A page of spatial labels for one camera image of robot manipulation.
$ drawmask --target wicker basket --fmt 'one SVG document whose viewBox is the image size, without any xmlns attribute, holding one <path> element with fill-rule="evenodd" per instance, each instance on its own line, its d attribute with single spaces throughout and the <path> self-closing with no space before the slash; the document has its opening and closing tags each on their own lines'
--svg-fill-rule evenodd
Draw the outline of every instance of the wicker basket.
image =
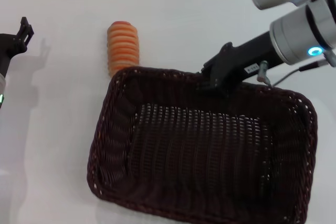
<svg viewBox="0 0 336 224">
<path fill-rule="evenodd" d="M 200 74 L 129 68 L 112 79 L 88 163 L 100 199 L 191 223 L 304 223 L 317 115 L 303 95 Z"/>
</svg>

